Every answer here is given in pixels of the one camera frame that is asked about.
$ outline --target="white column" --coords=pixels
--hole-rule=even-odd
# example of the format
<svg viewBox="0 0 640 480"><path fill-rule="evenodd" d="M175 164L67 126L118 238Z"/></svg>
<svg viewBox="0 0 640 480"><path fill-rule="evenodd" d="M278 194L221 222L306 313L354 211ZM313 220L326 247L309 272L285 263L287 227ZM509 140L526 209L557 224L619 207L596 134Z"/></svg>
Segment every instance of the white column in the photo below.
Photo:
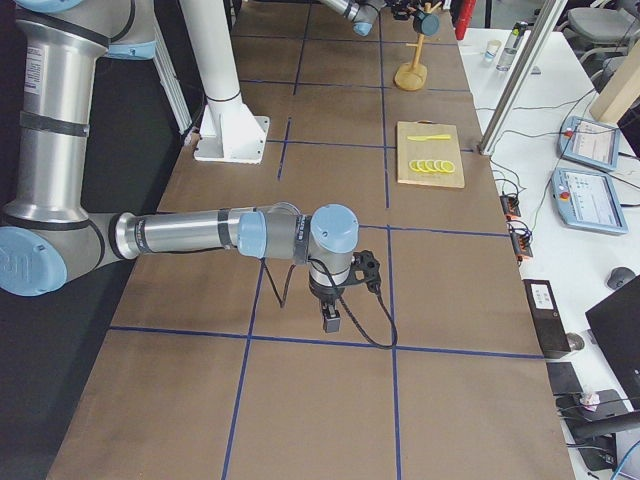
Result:
<svg viewBox="0 0 640 480"><path fill-rule="evenodd" d="M242 103L222 0L181 0L189 38L208 97L195 157L259 163L269 128Z"/></svg>

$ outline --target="black box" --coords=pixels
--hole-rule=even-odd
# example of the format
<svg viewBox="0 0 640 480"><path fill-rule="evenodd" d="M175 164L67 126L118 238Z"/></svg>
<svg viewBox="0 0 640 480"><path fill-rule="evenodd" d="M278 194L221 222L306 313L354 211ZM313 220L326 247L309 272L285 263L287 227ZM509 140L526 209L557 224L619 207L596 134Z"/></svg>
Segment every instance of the black box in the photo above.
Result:
<svg viewBox="0 0 640 480"><path fill-rule="evenodd" d="M547 358L562 358L571 352L562 326L556 299L547 280L523 280L527 301L538 335L538 343Z"/></svg>

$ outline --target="red container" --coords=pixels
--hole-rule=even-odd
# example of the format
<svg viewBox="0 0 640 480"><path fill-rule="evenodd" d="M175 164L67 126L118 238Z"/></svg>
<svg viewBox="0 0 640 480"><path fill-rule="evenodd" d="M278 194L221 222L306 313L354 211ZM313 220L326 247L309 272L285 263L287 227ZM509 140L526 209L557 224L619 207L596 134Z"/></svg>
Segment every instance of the red container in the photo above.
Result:
<svg viewBox="0 0 640 480"><path fill-rule="evenodd" d="M473 17L473 9L476 7L476 0L464 0L460 7L460 14L456 22L456 38L462 40L464 34L467 33L467 27L471 23Z"/></svg>

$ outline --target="blue joint cap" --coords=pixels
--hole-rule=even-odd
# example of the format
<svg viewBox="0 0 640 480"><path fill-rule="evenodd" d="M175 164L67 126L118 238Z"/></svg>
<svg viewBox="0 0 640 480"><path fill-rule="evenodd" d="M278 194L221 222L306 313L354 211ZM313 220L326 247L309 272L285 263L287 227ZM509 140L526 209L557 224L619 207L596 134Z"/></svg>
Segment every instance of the blue joint cap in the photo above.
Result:
<svg viewBox="0 0 640 480"><path fill-rule="evenodd" d="M59 13L80 5L84 0L16 0L22 8L40 13Z"/></svg>
<svg viewBox="0 0 640 480"><path fill-rule="evenodd" d="M150 60L155 56L155 40L146 43L112 43L109 45L109 51L105 55L105 57L115 58L118 60Z"/></svg>
<svg viewBox="0 0 640 480"><path fill-rule="evenodd" d="M262 212L248 212L238 222L238 251L247 257L264 258L267 222Z"/></svg>
<svg viewBox="0 0 640 480"><path fill-rule="evenodd" d="M23 297L59 289L67 266L44 238L18 227L0 227L0 288Z"/></svg>
<svg viewBox="0 0 640 480"><path fill-rule="evenodd" d="M311 217L311 235L332 253L350 253L358 244L358 219L343 205L329 204Z"/></svg>
<svg viewBox="0 0 640 480"><path fill-rule="evenodd" d="M353 31L356 32L361 37L366 37L371 32L373 25L366 22L357 22L353 24Z"/></svg>

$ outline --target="sticker label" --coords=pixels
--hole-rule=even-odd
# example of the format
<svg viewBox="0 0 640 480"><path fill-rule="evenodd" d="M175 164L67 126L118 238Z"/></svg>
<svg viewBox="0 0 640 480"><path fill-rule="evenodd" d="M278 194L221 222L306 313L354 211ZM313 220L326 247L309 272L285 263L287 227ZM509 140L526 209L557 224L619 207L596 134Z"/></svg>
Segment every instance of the sticker label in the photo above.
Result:
<svg viewBox="0 0 640 480"><path fill-rule="evenodd" d="M36 47L27 48L27 63L24 72L24 91L40 95L42 93L42 76L44 50Z"/></svg>
<svg viewBox="0 0 640 480"><path fill-rule="evenodd" d="M538 310L553 310L549 287L544 284L532 283L531 293L533 293L533 301Z"/></svg>

